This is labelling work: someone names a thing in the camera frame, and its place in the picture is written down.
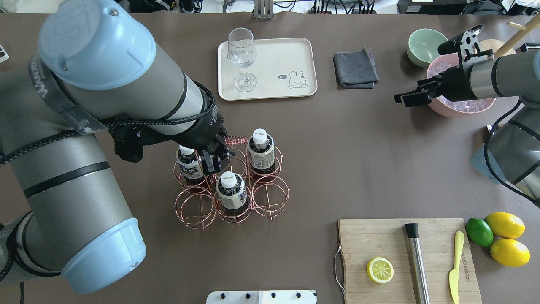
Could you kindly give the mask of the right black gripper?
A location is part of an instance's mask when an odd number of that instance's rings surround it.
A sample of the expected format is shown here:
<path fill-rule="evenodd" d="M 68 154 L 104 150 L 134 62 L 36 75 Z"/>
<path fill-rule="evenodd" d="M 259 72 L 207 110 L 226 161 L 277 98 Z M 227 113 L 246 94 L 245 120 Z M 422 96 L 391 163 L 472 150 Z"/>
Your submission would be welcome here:
<path fill-rule="evenodd" d="M 395 103 L 403 103 L 405 107 L 428 105 L 440 95 L 451 102 L 478 100 L 471 89 L 469 74 L 462 67 L 450 67 L 439 76 L 440 80 L 420 80 L 416 89 L 394 95 Z"/>

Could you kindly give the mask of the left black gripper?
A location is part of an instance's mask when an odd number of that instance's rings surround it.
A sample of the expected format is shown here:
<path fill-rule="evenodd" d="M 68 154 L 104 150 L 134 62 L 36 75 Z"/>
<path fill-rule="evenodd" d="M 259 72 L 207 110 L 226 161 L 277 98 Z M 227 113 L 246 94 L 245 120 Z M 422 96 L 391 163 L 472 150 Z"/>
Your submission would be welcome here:
<path fill-rule="evenodd" d="M 201 164 L 205 175 L 219 173 L 220 163 L 227 163 L 231 156 L 235 156 L 226 143 L 227 130 L 223 123 L 221 111 L 214 106 L 211 112 L 175 137 L 175 142 L 184 147 L 206 151 L 202 152 Z"/>

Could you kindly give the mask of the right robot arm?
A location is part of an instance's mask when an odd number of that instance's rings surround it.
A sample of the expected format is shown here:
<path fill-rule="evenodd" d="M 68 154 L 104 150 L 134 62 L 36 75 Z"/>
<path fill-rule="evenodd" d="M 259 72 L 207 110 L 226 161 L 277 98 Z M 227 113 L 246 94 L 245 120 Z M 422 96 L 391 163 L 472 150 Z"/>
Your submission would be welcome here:
<path fill-rule="evenodd" d="M 459 65 L 417 88 L 396 94 L 406 107 L 426 105 L 438 96 L 449 101 L 518 97 L 517 104 L 498 119 L 483 148 L 470 159 L 474 167 L 513 192 L 539 205 L 539 51 L 495 59 L 486 52 L 461 56 Z M 501 127 L 502 119 L 506 122 Z"/>

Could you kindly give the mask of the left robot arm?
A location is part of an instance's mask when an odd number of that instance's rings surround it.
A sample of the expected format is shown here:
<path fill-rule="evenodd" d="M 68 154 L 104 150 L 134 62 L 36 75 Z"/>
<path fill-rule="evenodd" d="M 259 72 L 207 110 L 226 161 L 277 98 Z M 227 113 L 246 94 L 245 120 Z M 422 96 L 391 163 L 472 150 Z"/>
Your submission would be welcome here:
<path fill-rule="evenodd" d="M 213 95 L 113 0 L 67 0 L 38 54 L 1 75 L 1 163 L 30 212 L 1 228 L 1 285 L 62 276 L 77 293 L 121 279 L 145 258 L 138 221 L 97 141 L 121 159 L 174 141 L 221 172 L 232 152 Z"/>

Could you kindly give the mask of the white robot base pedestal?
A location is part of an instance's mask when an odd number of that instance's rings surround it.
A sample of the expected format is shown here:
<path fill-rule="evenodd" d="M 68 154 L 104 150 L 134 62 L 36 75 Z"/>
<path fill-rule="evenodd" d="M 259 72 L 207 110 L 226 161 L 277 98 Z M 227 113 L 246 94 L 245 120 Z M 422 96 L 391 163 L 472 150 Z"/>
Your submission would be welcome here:
<path fill-rule="evenodd" d="M 316 304 L 316 291 L 311 290 L 244 290 L 215 291 L 207 296 L 207 304 Z"/>

